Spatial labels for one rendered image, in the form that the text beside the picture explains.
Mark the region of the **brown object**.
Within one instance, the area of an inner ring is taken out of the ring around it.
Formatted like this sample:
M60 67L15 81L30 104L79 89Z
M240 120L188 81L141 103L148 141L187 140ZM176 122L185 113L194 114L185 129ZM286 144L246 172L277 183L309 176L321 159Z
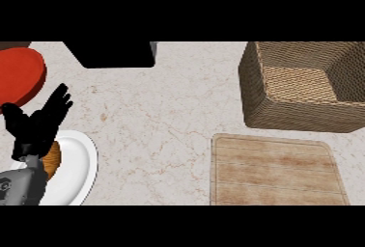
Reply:
M0 41L0 50L15 48L15 47L29 47L31 41Z

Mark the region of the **orange round food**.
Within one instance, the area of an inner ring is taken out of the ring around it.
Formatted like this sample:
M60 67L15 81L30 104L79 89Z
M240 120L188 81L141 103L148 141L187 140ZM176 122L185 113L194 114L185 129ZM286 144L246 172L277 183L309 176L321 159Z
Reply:
M57 174L57 170L61 166L61 144L58 141L54 142L48 155L43 157L45 171L52 179Z

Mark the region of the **white plate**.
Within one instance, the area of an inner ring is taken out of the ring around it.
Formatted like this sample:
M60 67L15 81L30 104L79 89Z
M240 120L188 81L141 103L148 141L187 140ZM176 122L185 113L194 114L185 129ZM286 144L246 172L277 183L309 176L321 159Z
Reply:
M98 148L89 136L76 130L61 130L61 166L48 182L40 206L80 206L91 193L98 169Z

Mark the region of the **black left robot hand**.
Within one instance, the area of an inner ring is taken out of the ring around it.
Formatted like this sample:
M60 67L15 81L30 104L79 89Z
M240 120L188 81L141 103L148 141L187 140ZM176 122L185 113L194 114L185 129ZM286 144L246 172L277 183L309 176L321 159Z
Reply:
M52 148L60 126L73 106L64 83L55 89L40 110L27 115L11 102L2 105L6 129L15 137L12 158L21 161L30 155L45 157Z

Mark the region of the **black appliance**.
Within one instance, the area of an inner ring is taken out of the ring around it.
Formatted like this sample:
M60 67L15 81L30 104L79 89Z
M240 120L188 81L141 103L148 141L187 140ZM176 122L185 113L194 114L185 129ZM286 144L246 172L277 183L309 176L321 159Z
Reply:
M65 46L86 69L153 68L156 41L67 41Z

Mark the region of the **red round disc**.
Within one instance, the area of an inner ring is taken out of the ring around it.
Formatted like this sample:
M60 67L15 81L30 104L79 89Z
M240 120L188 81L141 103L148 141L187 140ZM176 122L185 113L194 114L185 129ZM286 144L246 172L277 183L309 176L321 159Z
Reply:
M42 54L31 48L15 47L0 51L0 105L23 107L37 96L48 75Z

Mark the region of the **wooden cutting board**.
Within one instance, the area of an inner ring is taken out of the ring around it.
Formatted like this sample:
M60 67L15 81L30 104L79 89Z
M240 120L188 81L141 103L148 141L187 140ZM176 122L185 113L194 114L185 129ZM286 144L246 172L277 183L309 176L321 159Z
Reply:
M210 204L348 205L330 146L318 141L218 134L212 142Z

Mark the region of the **brown wicker basket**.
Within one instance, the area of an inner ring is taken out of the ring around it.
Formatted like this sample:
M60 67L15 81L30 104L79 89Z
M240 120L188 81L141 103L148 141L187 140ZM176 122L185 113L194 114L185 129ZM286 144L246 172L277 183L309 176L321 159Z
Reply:
M250 41L238 74L249 127L365 127L365 41Z

